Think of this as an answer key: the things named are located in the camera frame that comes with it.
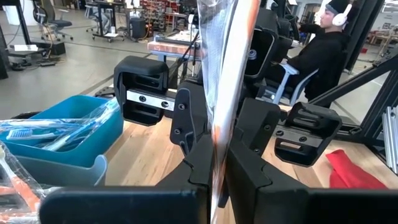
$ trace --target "red fabric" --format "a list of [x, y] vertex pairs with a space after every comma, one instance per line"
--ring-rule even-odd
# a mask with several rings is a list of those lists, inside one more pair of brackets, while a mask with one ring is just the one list
[[334, 151], [326, 157], [333, 167], [330, 188], [387, 189], [382, 182], [353, 164], [343, 150]]

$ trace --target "black hoodie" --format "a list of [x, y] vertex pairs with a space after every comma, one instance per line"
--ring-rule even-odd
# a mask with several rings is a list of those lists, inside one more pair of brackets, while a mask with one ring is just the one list
[[287, 63], [300, 72], [300, 76], [307, 76], [316, 69], [326, 70], [345, 50], [349, 38], [342, 32], [327, 32], [316, 24], [305, 24], [300, 31], [316, 34], [314, 39]]

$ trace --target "gray floor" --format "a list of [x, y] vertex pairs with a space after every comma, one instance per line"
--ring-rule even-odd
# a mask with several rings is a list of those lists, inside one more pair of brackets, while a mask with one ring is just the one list
[[[149, 55], [145, 42], [115, 40], [108, 43], [104, 39], [92, 40], [91, 34], [85, 30], [93, 23], [84, 17], [84, 12], [71, 10], [64, 15], [64, 19], [73, 22], [73, 26], [64, 31], [74, 36], [74, 40], [65, 39], [67, 54], [63, 56], [63, 62], [54, 67], [9, 72], [8, 79], [0, 80], [1, 104], [4, 105], [0, 107], [0, 119], [26, 111], [44, 110], [72, 95], [94, 93], [112, 83], [113, 68], [128, 55], [156, 59], [156, 56]], [[116, 20], [117, 23], [122, 21], [122, 18]], [[8, 25], [4, 12], [0, 12], [0, 24], [7, 43], [24, 43], [20, 30], [10, 42], [17, 27]], [[40, 37], [38, 27], [29, 27], [29, 34], [32, 38]], [[292, 50], [289, 55], [294, 56], [299, 50]], [[350, 75], [344, 73], [341, 81], [354, 77], [365, 67], [371, 67], [370, 63], [364, 61], [374, 60], [377, 55], [375, 52], [377, 48], [373, 47], [368, 54], [360, 55], [360, 61], [356, 63], [353, 72]], [[332, 108], [357, 123], [362, 121], [385, 79], [386, 75], [337, 99]]]

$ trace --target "black machine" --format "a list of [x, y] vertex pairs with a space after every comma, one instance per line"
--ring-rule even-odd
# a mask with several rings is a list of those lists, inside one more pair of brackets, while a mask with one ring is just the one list
[[[267, 35], [270, 40], [279, 40], [277, 28], [272, 27], [272, 23], [264, 24], [258, 28], [259, 35], [265, 32], [271, 35]], [[281, 42], [270, 50], [279, 52], [279, 47], [285, 46]], [[353, 81], [326, 92], [313, 104], [298, 103], [290, 112], [252, 98], [245, 89], [261, 77], [246, 74], [218, 206], [224, 207], [230, 198], [237, 224], [397, 223], [396, 190], [312, 189], [261, 158], [274, 136], [278, 158], [310, 167], [332, 139], [339, 136], [351, 141], [348, 139], [356, 133], [380, 131], [376, 114], [381, 110], [369, 111], [373, 120], [366, 118], [366, 125], [372, 129], [353, 132], [354, 127], [343, 124], [335, 111], [320, 106], [340, 97], [337, 90], [346, 93], [389, 70], [393, 71], [385, 85], [398, 90], [397, 73], [391, 68], [397, 62], [398, 51], [392, 52]], [[42, 224], [210, 223], [214, 149], [207, 128], [205, 92], [200, 80], [184, 79], [177, 93], [168, 91], [170, 82], [169, 68], [160, 61], [128, 56], [114, 69], [115, 94], [126, 121], [152, 126], [166, 112], [172, 114], [170, 140], [185, 155], [179, 166], [151, 187], [64, 188], [53, 192], [40, 208]], [[387, 94], [381, 91], [376, 99]], [[394, 98], [375, 104], [396, 106], [398, 94]]]

